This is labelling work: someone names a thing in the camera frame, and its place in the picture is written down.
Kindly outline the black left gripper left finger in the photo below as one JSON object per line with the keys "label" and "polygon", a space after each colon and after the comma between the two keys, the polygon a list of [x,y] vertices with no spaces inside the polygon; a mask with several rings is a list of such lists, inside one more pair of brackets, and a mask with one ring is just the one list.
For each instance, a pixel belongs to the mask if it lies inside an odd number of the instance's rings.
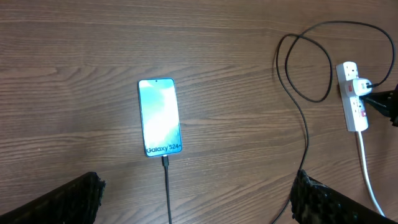
{"label": "black left gripper left finger", "polygon": [[93,224],[106,182],[87,172],[51,192],[1,215],[2,224]]}

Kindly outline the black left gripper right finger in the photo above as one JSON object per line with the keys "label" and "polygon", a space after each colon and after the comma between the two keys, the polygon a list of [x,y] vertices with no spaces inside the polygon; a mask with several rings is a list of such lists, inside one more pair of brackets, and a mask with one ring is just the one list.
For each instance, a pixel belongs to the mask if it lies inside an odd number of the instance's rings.
{"label": "black left gripper right finger", "polygon": [[298,171],[290,191],[292,218],[299,224],[395,224],[377,212]]}

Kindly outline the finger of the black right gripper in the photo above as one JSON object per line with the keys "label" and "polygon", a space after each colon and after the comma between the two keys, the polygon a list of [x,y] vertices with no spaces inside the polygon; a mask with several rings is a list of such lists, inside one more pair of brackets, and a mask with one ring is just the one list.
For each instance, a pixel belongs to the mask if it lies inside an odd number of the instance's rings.
{"label": "finger of the black right gripper", "polygon": [[393,126],[397,126],[397,90],[370,93],[360,98],[383,116],[390,118]]}

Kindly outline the blue Galaxy S24+ smartphone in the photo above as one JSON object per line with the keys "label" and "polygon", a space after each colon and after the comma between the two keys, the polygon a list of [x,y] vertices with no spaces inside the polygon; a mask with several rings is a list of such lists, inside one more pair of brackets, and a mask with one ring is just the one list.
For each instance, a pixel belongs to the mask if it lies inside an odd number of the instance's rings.
{"label": "blue Galaxy S24+ smartphone", "polygon": [[146,156],[181,152],[182,136],[174,80],[140,80],[137,87]]}

